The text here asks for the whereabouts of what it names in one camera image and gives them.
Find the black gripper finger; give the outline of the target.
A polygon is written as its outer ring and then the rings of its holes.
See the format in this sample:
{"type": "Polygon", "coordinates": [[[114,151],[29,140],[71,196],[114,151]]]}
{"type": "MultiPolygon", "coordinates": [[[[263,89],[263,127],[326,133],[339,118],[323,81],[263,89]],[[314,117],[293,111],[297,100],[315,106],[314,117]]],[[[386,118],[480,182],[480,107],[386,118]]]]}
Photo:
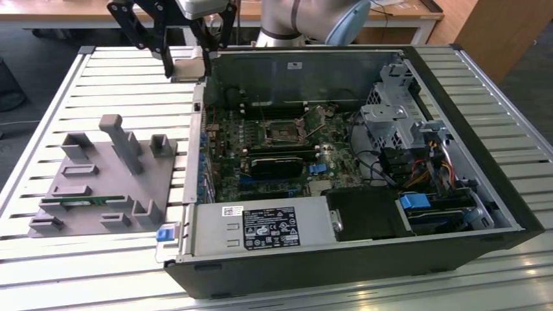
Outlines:
{"type": "Polygon", "coordinates": [[[173,60],[166,43],[166,30],[169,27],[189,26],[190,23],[175,1],[110,1],[106,4],[106,9],[134,47],[137,49],[147,49],[153,57],[162,61],[165,77],[170,78],[173,74],[173,60]],[[151,18],[151,30],[142,26],[133,10],[134,5],[151,18]]]}
{"type": "Polygon", "coordinates": [[[210,54],[229,45],[231,28],[237,16],[235,1],[189,1],[189,16],[193,17],[190,30],[202,48],[205,76],[210,76],[210,54]],[[205,24],[203,17],[217,14],[221,18],[218,33],[213,34],[205,24]]]}

